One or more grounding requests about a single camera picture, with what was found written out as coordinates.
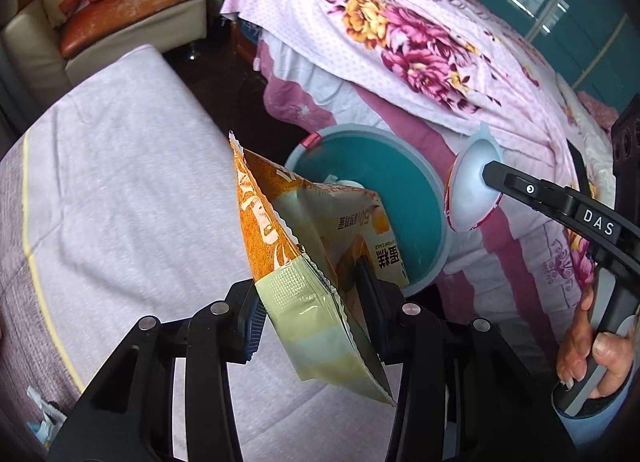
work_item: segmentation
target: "sofa armrest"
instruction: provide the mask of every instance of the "sofa armrest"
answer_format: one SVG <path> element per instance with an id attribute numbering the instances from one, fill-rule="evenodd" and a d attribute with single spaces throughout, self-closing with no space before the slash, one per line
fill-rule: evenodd
<path id="1" fill-rule="evenodd" d="M 33 0 L 7 23 L 1 40 L 24 86 L 43 110 L 71 90 L 59 34 L 51 28 L 42 0 Z"/>

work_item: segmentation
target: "sofa leg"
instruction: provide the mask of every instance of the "sofa leg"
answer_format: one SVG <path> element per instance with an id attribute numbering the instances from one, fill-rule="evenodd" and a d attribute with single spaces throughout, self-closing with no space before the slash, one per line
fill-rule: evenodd
<path id="1" fill-rule="evenodd" d="M 191 41 L 189 44 L 189 53 L 187 54 L 188 61 L 195 61 L 200 57 L 200 51 L 196 48 L 196 42 Z"/>

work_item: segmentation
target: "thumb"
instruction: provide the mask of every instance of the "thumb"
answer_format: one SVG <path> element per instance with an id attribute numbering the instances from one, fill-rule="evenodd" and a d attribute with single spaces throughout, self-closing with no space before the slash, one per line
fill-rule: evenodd
<path id="1" fill-rule="evenodd" d="M 625 382 L 634 360 L 633 345 L 629 339 L 601 332 L 593 342 L 591 353 L 599 365 L 606 366 L 607 372 L 590 397 L 606 397 Z"/>

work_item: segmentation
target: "sofa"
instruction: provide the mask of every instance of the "sofa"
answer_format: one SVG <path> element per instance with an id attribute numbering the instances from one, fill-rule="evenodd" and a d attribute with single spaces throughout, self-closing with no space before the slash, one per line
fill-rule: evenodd
<path id="1" fill-rule="evenodd" d="M 102 0 L 52 28 L 42 0 L 0 0 L 0 42 L 44 111 L 130 50 L 168 51 L 207 35 L 206 0 Z"/>

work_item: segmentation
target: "plastic bag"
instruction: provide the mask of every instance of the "plastic bag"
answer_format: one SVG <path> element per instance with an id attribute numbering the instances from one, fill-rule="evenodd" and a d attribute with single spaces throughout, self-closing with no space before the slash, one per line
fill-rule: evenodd
<path id="1" fill-rule="evenodd" d="M 300 379 L 393 404 L 353 278 L 364 254 L 379 279 L 408 284 L 380 197 L 314 184 L 230 141 L 255 286 Z"/>

